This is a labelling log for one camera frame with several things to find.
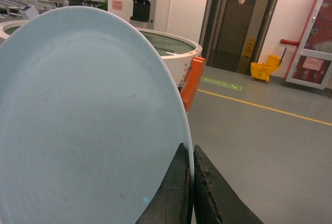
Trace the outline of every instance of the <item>coffee machine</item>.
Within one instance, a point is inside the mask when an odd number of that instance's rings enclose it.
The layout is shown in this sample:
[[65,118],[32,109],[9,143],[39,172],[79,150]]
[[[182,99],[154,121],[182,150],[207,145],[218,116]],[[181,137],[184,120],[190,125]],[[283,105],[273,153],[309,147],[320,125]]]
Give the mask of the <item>coffee machine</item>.
[[157,0],[133,0],[133,16],[129,23],[135,27],[154,29]]

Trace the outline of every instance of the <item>plate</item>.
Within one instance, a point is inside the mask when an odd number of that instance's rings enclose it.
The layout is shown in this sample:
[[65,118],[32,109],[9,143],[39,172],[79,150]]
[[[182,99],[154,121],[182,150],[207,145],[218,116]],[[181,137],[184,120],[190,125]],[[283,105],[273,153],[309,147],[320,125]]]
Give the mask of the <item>plate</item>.
[[135,223],[180,143],[172,77],[145,37],[92,7],[39,15],[0,47],[0,222]]

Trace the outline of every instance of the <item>yellow mop bucket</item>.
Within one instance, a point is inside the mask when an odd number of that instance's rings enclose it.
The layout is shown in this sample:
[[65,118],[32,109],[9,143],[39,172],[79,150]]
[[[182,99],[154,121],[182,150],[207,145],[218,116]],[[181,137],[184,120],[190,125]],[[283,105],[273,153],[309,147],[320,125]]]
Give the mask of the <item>yellow mop bucket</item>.
[[282,59],[284,57],[284,53],[282,57],[277,57],[276,55],[269,55],[267,63],[251,63],[251,76],[256,79],[270,81],[270,75],[272,72],[277,71],[282,63]]

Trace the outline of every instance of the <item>door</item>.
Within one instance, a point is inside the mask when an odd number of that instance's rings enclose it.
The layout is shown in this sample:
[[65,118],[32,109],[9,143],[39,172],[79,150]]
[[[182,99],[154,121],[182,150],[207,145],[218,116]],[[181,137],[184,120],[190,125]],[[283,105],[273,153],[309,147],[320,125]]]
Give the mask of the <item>door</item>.
[[332,0],[315,0],[286,81],[324,89],[332,74]]
[[236,72],[256,0],[227,0],[212,66]]
[[216,31],[216,26],[218,23],[221,2],[222,0],[207,1],[204,23],[202,26],[202,33],[200,36],[200,43],[203,46],[202,57],[205,58],[208,58],[210,56],[213,36]]
[[[253,50],[251,60],[250,60],[251,62],[257,62],[258,61],[258,58],[259,58],[261,49],[263,47],[263,43],[264,43],[267,31],[268,31],[269,25],[270,25],[270,22],[271,22],[271,19],[272,19],[272,15],[273,15],[273,12],[274,12],[274,9],[275,9],[275,6],[276,6],[276,2],[277,2],[277,0],[269,0],[268,1],[268,5],[265,9],[264,17],[263,17],[262,23],[261,23],[260,28],[259,28],[259,32],[258,32],[258,35],[257,35],[257,40],[256,40],[256,43],[255,43],[255,47],[254,47],[254,50]],[[248,75],[250,74],[250,66],[248,66],[247,74]]]

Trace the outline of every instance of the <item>paper sign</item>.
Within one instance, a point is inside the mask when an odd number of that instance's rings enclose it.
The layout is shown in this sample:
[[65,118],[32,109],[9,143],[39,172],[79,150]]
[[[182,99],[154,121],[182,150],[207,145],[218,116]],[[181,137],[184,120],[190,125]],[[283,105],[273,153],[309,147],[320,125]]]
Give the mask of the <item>paper sign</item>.
[[122,10],[123,1],[120,0],[112,0],[112,10]]
[[307,57],[305,62],[303,63],[303,68],[308,68],[311,70],[319,71],[323,65],[324,60],[317,59],[314,57]]

